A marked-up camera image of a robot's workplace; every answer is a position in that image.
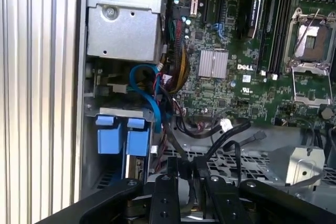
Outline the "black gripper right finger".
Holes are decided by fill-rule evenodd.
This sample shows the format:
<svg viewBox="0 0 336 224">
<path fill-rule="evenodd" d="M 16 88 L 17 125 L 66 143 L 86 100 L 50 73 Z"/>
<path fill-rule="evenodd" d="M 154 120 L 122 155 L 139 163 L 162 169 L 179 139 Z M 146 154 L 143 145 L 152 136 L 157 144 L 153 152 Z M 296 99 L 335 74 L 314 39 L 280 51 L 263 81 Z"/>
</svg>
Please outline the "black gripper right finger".
<svg viewBox="0 0 336 224">
<path fill-rule="evenodd" d="M 205 157 L 194 158 L 205 213 L 219 223 L 335 223 L 335 214 L 263 182 L 248 179 L 234 186 L 212 176 Z"/>
</svg>

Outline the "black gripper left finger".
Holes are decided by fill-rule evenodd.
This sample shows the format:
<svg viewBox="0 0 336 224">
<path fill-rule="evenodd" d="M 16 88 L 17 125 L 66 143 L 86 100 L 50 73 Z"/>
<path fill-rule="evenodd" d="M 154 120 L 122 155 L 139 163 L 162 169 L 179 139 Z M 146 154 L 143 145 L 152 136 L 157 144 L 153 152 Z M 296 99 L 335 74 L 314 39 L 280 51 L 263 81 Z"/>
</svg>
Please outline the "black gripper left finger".
<svg viewBox="0 0 336 224">
<path fill-rule="evenodd" d="M 126 178 L 41 220 L 41 223 L 180 223 L 178 161 L 142 183 Z"/>
</svg>

